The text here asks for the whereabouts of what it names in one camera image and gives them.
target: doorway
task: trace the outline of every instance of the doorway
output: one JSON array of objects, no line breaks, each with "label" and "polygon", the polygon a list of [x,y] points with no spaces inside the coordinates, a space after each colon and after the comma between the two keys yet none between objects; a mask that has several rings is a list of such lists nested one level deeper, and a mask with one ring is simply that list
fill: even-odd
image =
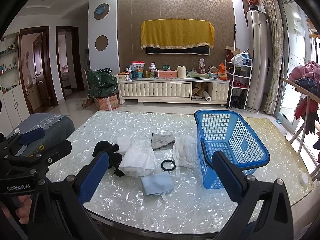
[{"label": "doorway", "polygon": [[18,59],[29,113],[43,113],[57,106],[49,61],[48,26],[20,30]]},{"label": "doorway", "polygon": [[[307,18],[294,0],[279,0],[284,23],[284,78],[288,79],[291,71],[311,60],[311,40]],[[299,120],[295,119],[295,108],[305,95],[297,93],[295,88],[283,83],[278,103],[277,115],[280,121],[291,131],[295,131]]]},{"label": "doorway", "polygon": [[73,93],[84,90],[79,54],[79,28],[57,26],[56,49],[62,93],[67,100]]}]

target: white towel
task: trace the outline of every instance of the white towel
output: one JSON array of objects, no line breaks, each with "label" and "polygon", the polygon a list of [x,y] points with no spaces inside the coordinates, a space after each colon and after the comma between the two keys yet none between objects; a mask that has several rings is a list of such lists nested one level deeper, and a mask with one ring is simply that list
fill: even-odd
[{"label": "white towel", "polygon": [[197,143],[196,139],[186,135],[176,138],[173,145],[173,159],[176,166],[194,168],[197,162]]},{"label": "white towel", "polygon": [[125,153],[119,170],[126,176],[139,177],[150,175],[156,167],[156,158],[151,148],[151,140],[132,142]]},{"label": "white towel", "polygon": [[125,155],[131,144],[131,138],[127,136],[117,137],[117,145],[119,145],[118,153]]}]

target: pink clothing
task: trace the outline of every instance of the pink clothing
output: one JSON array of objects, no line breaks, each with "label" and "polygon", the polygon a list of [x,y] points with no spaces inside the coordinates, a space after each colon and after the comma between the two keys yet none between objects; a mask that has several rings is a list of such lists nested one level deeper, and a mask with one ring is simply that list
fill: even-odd
[{"label": "pink clothing", "polygon": [[312,78],[320,86],[320,65],[314,61],[310,61],[305,66],[295,67],[289,74],[289,80],[291,81],[303,77]]}]

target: blue gripper pad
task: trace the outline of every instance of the blue gripper pad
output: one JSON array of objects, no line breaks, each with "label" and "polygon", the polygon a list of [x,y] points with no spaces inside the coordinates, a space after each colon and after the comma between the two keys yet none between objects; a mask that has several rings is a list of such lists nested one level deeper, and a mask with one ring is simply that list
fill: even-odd
[{"label": "blue gripper pad", "polygon": [[91,200],[108,167],[109,156],[103,153],[79,186],[78,200],[81,205]]},{"label": "blue gripper pad", "polygon": [[233,202],[237,202],[238,204],[242,202],[243,197],[242,193],[244,191],[243,186],[239,182],[238,178],[235,176],[233,171],[230,169],[226,161],[224,160],[218,152],[215,152],[212,155],[212,165],[214,167],[214,171],[217,173],[221,183],[223,184],[224,188],[226,189],[230,199]]},{"label": "blue gripper pad", "polygon": [[45,135],[45,130],[41,127],[37,128],[35,130],[22,134],[19,140],[19,144],[28,145],[30,143],[33,143],[36,140],[43,138],[44,135]]}]

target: potted plant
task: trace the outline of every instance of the potted plant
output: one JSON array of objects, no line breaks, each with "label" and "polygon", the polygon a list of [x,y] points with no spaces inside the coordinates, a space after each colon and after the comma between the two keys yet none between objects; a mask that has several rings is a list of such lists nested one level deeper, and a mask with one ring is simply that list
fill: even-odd
[{"label": "potted plant", "polygon": [[261,0],[246,0],[247,3],[249,4],[249,9],[258,11],[258,5],[260,4]]}]

